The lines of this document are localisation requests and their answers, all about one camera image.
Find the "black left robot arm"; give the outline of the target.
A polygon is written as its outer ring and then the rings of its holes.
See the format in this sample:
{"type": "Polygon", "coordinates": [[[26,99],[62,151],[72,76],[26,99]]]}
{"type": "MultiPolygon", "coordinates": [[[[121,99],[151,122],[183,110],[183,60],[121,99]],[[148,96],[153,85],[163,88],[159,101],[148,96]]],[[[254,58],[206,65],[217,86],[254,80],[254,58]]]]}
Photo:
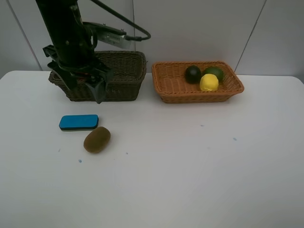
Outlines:
{"type": "Polygon", "coordinates": [[[52,40],[52,45],[43,48],[52,59],[48,67],[68,89],[75,89],[81,78],[95,101],[104,101],[113,72],[97,58],[92,33],[82,23],[77,1],[38,0],[36,4],[52,40]]]}

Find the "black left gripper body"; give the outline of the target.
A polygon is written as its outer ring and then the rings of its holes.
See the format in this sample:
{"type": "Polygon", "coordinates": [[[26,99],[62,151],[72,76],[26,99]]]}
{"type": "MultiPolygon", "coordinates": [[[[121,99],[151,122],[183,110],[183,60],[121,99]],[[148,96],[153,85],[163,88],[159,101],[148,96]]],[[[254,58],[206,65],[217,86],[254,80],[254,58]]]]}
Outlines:
{"type": "Polygon", "coordinates": [[[59,59],[59,55],[53,45],[48,45],[43,48],[43,51],[47,57],[52,59],[52,62],[57,62],[61,69],[70,72],[76,80],[83,78],[87,81],[99,81],[104,80],[106,85],[113,76],[113,71],[102,63],[95,54],[89,58],[83,56],[76,57],[76,55],[68,53],[68,62],[63,62],[59,59]]]}

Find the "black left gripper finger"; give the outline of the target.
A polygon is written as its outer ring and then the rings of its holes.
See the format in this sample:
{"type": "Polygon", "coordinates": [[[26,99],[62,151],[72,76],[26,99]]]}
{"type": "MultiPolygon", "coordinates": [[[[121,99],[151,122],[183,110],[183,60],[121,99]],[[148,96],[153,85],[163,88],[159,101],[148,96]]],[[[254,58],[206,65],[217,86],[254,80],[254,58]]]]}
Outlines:
{"type": "Polygon", "coordinates": [[[50,62],[47,66],[57,74],[69,90],[77,86],[77,80],[71,76],[70,72],[61,69],[57,62],[50,62]]]}
{"type": "Polygon", "coordinates": [[[87,81],[85,82],[85,85],[89,88],[91,91],[93,98],[95,101],[100,104],[105,100],[106,97],[106,82],[104,80],[99,81],[87,81]]]}

